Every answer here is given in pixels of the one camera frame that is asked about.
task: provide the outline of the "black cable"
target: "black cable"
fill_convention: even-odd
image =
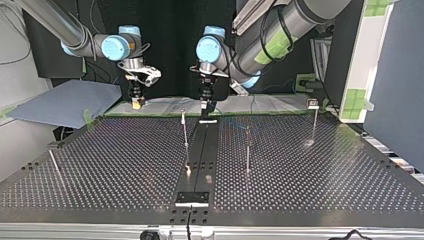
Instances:
[[[93,0],[91,2],[91,6],[90,6],[90,22],[91,22],[91,26],[94,28],[94,30],[96,30],[97,33],[100,33],[99,29],[97,29],[96,25],[94,24],[93,21],[93,10],[94,10],[94,3],[96,2],[96,0]]]
[[[288,81],[286,81],[284,84],[273,84],[273,85],[269,85],[269,86],[267,86],[267,87],[265,87],[265,88],[262,88],[262,89],[260,89],[260,90],[257,90],[257,89],[255,89],[255,88],[253,88],[252,90],[254,90],[255,92],[263,92],[263,91],[265,91],[265,90],[267,90],[267,89],[269,89],[269,88],[272,88],[272,87],[280,87],[280,88],[284,88],[288,83],[290,83],[290,82],[293,82],[294,80],[293,79],[289,79]]]
[[[21,57],[19,59],[16,59],[16,60],[12,60],[12,61],[8,61],[8,62],[2,62],[2,63],[0,63],[0,66],[3,66],[3,65],[9,65],[9,64],[13,64],[13,63],[18,63],[18,62],[21,62],[21,61],[27,59],[29,57],[29,55],[31,54],[32,49],[31,49],[31,45],[29,44],[28,38],[26,38],[25,35],[21,31],[19,31],[19,29],[10,20],[10,18],[6,15],[6,13],[4,13],[3,11],[1,11],[1,13],[8,20],[8,22],[12,25],[12,27],[17,31],[17,33],[20,34],[24,38],[24,40],[28,42],[28,45],[29,45],[28,52],[23,57]]]
[[[112,76],[110,75],[110,73],[109,72],[107,72],[104,68],[102,68],[102,67],[100,67],[99,65],[97,65],[97,64],[95,64],[95,63],[92,63],[92,62],[89,62],[89,61],[87,61],[86,62],[87,64],[89,64],[89,65],[91,65],[91,66],[93,66],[93,67],[96,67],[97,69],[99,69],[99,70],[101,70],[102,72],[104,72],[104,73],[106,73],[106,75],[108,76],[108,81],[107,82],[111,82],[112,81]]]
[[[354,229],[354,230],[352,230],[352,231],[350,231],[346,236],[344,236],[344,237],[342,237],[342,238],[339,238],[339,237],[333,237],[333,238],[330,238],[330,239],[328,239],[328,240],[348,240],[348,239],[350,239],[351,237],[352,237],[352,235],[353,234],[357,234],[360,238],[362,238],[362,239],[365,239],[365,240],[372,240],[372,238],[369,238],[369,237],[365,237],[365,236],[363,236],[358,230],[356,230],[356,229]]]
[[[24,57],[10,61],[10,62],[2,62],[2,63],[0,63],[0,66],[22,62],[23,60],[27,59],[30,54],[31,54],[31,47],[29,47],[28,52],[26,53],[26,55]]]
[[[340,117],[339,110],[337,110],[336,105],[334,105],[333,101],[331,101],[330,95],[328,94],[327,89],[325,88],[324,82],[321,81],[321,79],[318,79],[318,78],[316,80],[318,80],[322,84],[322,89],[324,89],[324,92],[325,92],[325,95],[327,95],[328,101],[333,106],[333,109],[334,109],[334,111],[336,111],[337,116]]]
[[[322,85],[322,89],[324,89],[324,92],[325,92],[325,95],[327,95],[328,101],[329,101],[329,102],[330,102],[330,104],[333,106],[333,109],[334,109],[334,111],[336,111],[337,116],[339,116],[339,117],[340,117],[339,110],[337,110],[336,105],[334,105],[333,101],[331,100],[330,95],[328,94],[327,89],[325,88],[325,84],[324,84],[324,82],[323,82],[323,81],[322,81],[322,79],[321,79],[321,74],[320,74],[320,70],[319,70],[319,66],[318,66],[318,58],[317,58],[318,56],[317,56],[317,51],[316,51],[316,49],[315,49],[315,51],[314,51],[314,55],[315,55],[315,60],[317,61],[317,73],[318,73],[318,77],[316,78],[316,80],[318,80],[318,81],[321,83],[321,85]]]
[[[190,212],[189,212],[189,214],[188,214],[187,225],[186,225],[186,229],[187,229],[187,239],[188,239],[188,240],[191,240],[191,231],[190,231],[191,209],[192,209],[192,207],[190,207]]]
[[[88,66],[87,65],[87,69],[90,69],[92,72],[93,72],[93,74],[94,74],[94,82],[97,82],[97,74],[96,74],[96,71],[94,71],[94,69],[92,69],[90,66]]]
[[[77,17],[77,19],[79,21],[79,20],[81,20],[81,18],[80,18],[80,10],[79,10],[79,0],[75,0],[75,10],[77,11],[76,17]]]
[[[265,45],[265,26],[266,26],[266,22],[268,20],[269,14],[271,13],[272,9],[276,9],[277,10],[277,15],[278,15],[278,21],[281,25],[281,28],[284,31],[284,34],[286,35],[286,37],[289,39],[289,43],[290,46],[287,48],[287,50],[289,52],[293,51],[294,49],[294,41],[293,38],[290,34],[289,29],[287,28],[287,25],[284,21],[284,16],[281,13],[281,10],[284,8],[283,6],[275,6],[275,4],[277,3],[278,0],[274,0],[271,4],[271,6],[268,8],[268,10],[266,11],[263,19],[262,19],[262,23],[261,23],[261,28],[260,28],[260,32],[259,32],[259,40],[261,42],[261,47],[263,52],[265,53],[265,55],[269,58],[269,60],[271,60],[271,62],[278,62],[278,61],[282,61],[285,56],[282,56],[281,58],[275,58],[273,56],[271,56],[271,54],[268,52],[268,50],[266,49],[266,45]]]

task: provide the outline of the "white wall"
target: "white wall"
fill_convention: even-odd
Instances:
[[[6,8],[1,8],[24,32],[18,19]],[[37,76],[32,54],[21,62],[1,65],[25,56],[28,47],[26,40],[0,11],[0,113],[48,90],[46,80]],[[54,140],[53,128],[10,118],[0,119],[0,181],[40,156],[46,145]]]

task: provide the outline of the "metal bracket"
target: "metal bracket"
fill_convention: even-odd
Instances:
[[[176,207],[208,207],[209,192],[179,192]]]
[[[201,240],[215,240],[215,232],[213,228],[202,228]]]
[[[238,96],[249,96],[249,92],[234,79],[231,79],[230,87],[237,93]]]

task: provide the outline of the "green tape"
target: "green tape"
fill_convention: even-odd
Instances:
[[[322,101],[322,108],[325,110],[327,108],[328,103],[330,102],[330,100],[328,100],[328,98],[324,99],[324,101]]]
[[[365,93],[364,89],[348,89],[346,94],[342,119],[359,119],[362,109],[365,107]]]
[[[93,117],[91,116],[91,112],[89,109],[84,110],[84,121],[88,127],[90,127],[91,124],[93,123]]]
[[[306,89],[303,86],[300,86],[300,81],[309,81],[309,82],[315,82],[316,81],[316,75],[315,73],[308,73],[308,74],[298,74],[296,76],[296,92],[314,92],[313,89]]]
[[[289,53],[287,49],[290,47],[290,41],[284,33],[283,29],[279,29],[277,33],[271,38],[271,40],[265,45],[265,48],[269,55],[273,58],[282,58]],[[256,57],[255,61],[259,64],[266,65],[271,62],[271,59],[265,54],[262,50]]]
[[[0,111],[0,119],[7,118],[7,114],[9,114],[15,107],[7,107]]]
[[[384,16],[390,0],[368,0],[365,8],[365,17]]]

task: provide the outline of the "perforated metal table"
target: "perforated metal table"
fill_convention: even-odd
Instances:
[[[187,126],[188,156],[178,118],[101,120],[0,184],[0,222],[424,228],[424,186],[331,116]]]

